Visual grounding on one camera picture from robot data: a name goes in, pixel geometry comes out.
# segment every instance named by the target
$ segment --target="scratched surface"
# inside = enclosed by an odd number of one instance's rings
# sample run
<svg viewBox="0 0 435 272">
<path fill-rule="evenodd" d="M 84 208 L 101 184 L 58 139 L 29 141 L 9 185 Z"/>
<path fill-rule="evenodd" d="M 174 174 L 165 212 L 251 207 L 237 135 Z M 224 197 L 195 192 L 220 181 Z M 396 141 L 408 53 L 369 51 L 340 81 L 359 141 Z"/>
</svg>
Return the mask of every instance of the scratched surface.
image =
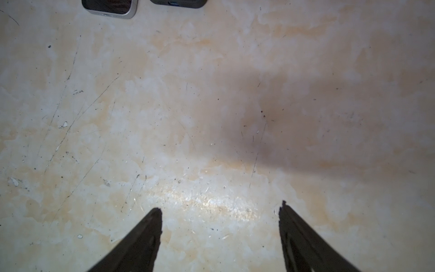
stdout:
<svg viewBox="0 0 435 272">
<path fill-rule="evenodd" d="M 435 2 L 0 10 L 0 270 L 160 207 L 155 271 L 284 271 L 283 199 L 362 271 L 435 266 Z"/>
</svg>

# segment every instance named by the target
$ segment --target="black pointed object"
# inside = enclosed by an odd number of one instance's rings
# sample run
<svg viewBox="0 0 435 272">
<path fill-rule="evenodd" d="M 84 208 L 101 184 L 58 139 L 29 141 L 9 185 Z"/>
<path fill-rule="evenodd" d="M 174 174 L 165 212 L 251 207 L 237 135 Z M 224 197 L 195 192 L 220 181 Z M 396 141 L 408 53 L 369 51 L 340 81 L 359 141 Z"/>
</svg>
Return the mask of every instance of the black pointed object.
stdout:
<svg viewBox="0 0 435 272">
<path fill-rule="evenodd" d="M 162 211 L 152 209 L 88 272 L 151 272 L 160 246 Z"/>
<path fill-rule="evenodd" d="M 279 208 L 279 234 L 287 272 L 359 272 L 285 201 Z"/>
</svg>

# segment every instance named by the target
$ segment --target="phone frame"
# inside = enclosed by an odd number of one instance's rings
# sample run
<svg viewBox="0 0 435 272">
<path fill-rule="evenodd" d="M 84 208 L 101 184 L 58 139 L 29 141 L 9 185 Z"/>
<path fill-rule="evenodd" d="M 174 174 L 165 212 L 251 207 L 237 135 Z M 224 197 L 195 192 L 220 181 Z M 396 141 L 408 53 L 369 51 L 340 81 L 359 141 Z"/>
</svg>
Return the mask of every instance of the phone frame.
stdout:
<svg viewBox="0 0 435 272">
<path fill-rule="evenodd" d="M 137 10 L 137 0 L 131 0 L 130 9 L 128 10 L 128 12 L 126 12 L 124 14 L 117 14 L 117 13 L 111 13 L 111 12 L 98 11 L 98 10 L 89 10 L 89 9 L 84 7 L 83 0 L 82 0 L 82 6 L 84 9 L 86 9 L 87 11 L 89 11 L 90 13 L 95 14 L 95 15 L 102 15 L 102 16 L 108 16 L 108 17 L 121 18 L 121 19 L 131 19 L 135 15 L 136 10 Z"/>
</svg>

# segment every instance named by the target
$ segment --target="black phone screen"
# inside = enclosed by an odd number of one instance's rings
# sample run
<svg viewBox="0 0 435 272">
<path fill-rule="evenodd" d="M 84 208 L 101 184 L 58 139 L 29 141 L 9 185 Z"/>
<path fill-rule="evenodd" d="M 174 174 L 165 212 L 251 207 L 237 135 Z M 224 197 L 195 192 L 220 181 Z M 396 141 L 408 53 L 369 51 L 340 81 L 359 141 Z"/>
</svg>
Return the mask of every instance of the black phone screen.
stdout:
<svg viewBox="0 0 435 272">
<path fill-rule="evenodd" d="M 131 7 L 132 0 L 82 0 L 87 10 L 96 10 L 116 14 L 126 14 Z"/>
</svg>

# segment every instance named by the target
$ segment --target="beige surface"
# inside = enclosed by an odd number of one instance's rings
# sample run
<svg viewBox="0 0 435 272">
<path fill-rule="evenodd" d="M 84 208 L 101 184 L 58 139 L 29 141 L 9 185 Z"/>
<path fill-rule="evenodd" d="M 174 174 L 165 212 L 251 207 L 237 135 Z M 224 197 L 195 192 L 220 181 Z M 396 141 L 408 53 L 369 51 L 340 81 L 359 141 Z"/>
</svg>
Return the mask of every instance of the beige surface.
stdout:
<svg viewBox="0 0 435 272">
<path fill-rule="evenodd" d="M 0 9 L 2 271 L 85 271 L 155 206 L 155 271 L 283 271 L 283 199 L 362 271 L 435 266 L 433 1 Z"/>
</svg>

